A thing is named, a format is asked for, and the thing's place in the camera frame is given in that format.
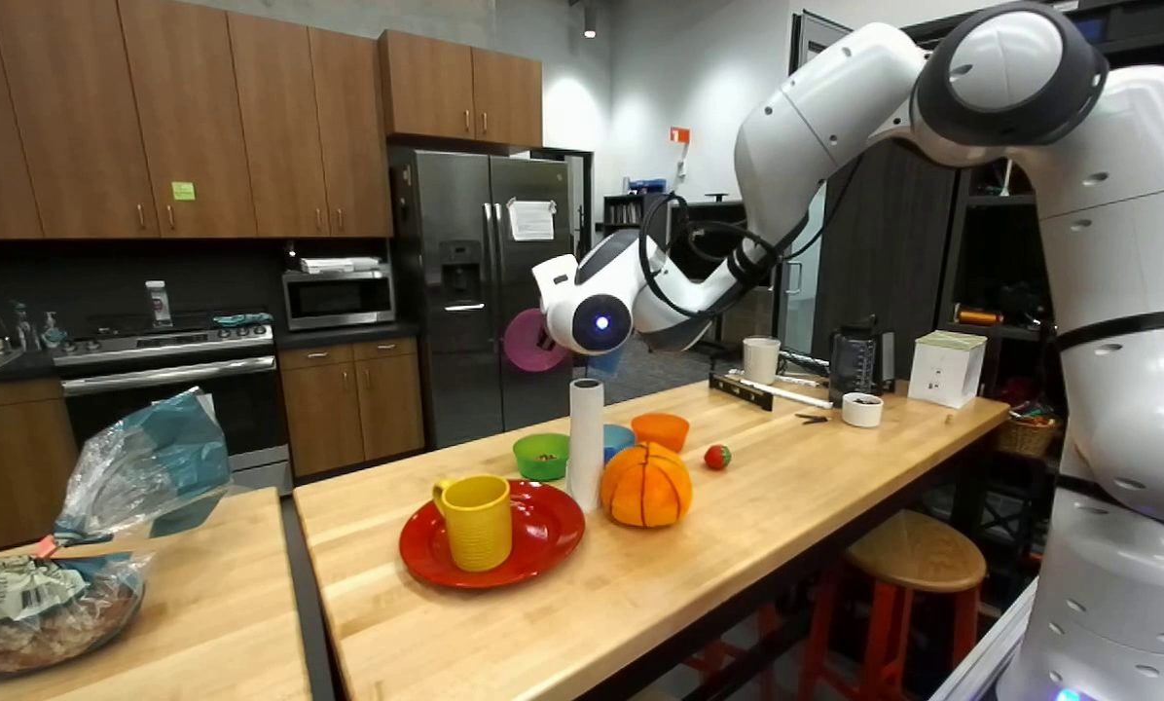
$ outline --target red stool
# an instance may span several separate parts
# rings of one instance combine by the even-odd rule
[[[758,637],[771,637],[777,627],[784,627],[777,606],[773,606],[773,602],[762,602],[762,606],[756,610],[756,636],[758,636]],[[738,645],[717,637],[717,641],[699,645],[693,658],[686,658],[686,664],[693,664],[693,670],[699,672],[699,680],[710,680],[710,676],[717,676],[720,670],[729,670],[729,664],[730,664],[734,658],[743,658],[743,655],[746,655],[746,650],[738,650]],[[777,690],[773,690],[773,664],[758,672],[758,698],[762,698],[762,701],[773,701],[773,698],[777,698]]]
[[[873,576],[873,610],[858,684],[825,664],[830,627],[852,570]],[[963,529],[915,511],[896,511],[873,533],[852,540],[845,561],[838,561],[817,585],[799,698],[811,701],[817,680],[830,680],[858,701],[902,698],[915,596],[954,598],[950,655],[959,664],[977,641],[981,579],[986,557]]]

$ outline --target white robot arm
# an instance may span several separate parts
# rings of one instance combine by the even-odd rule
[[[922,52],[832,44],[738,127],[750,237],[689,280],[640,233],[536,269],[549,333],[689,346],[789,245],[811,195],[877,139],[1026,171],[1070,406],[1026,636],[1002,698],[1164,698],[1164,66],[1105,69],[1055,12],[1004,4]]]

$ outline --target small pumpkin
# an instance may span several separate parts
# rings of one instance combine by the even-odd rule
[[[608,462],[601,504],[611,522],[660,529],[689,514],[693,479],[676,450],[632,442]]]

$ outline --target refrigerator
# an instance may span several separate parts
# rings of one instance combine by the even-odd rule
[[[428,448],[567,414],[572,367],[525,374],[502,331],[542,309],[534,265],[572,254],[566,161],[393,147],[393,276],[419,322]]]

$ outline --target cable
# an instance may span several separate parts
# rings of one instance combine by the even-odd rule
[[[746,287],[768,283],[768,280],[771,280],[771,269],[777,269],[784,259],[793,259],[793,257],[811,254],[811,249],[821,243],[821,233],[830,228],[832,210],[842,210],[842,208],[850,202],[850,191],[852,191],[852,179],[858,179],[861,162],[865,162],[865,161],[858,161],[858,162],[850,167],[850,176],[838,179],[838,197],[832,197],[832,208],[825,208],[830,213],[825,213],[825,222],[812,228],[812,237],[811,237],[804,245],[789,249],[793,237],[804,228],[811,213],[804,213],[793,228],[785,228],[777,245],[771,245],[768,237],[743,228],[738,243],[734,243],[734,249],[729,254],[729,265],[730,265],[730,274],[734,274],[734,287],[730,287],[729,297],[743,297]],[[693,311],[693,309],[675,304],[675,301],[659,287],[659,280],[655,280],[655,269],[649,269],[649,245],[647,245],[649,233],[647,233],[647,228],[649,228],[655,218],[667,218],[667,202],[676,202],[676,208],[682,208],[682,218],[689,218],[689,202],[686,202],[676,191],[667,191],[659,202],[647,208],[647,213],[641,213],[641,228],[640,228],[640,265],[641,265],[641,280],[647,280],[647,287],[649,287],[668,311],[676,311],[676,317],[686,317],[686,320],[699,320],[699,317],[712,320],[712,317],[725,311],[725,304],[717,304],[717,309],[710,309],[710,311]],[[762,245],[762,259],[750,259],[750,257],[743,254],[743,243]]]

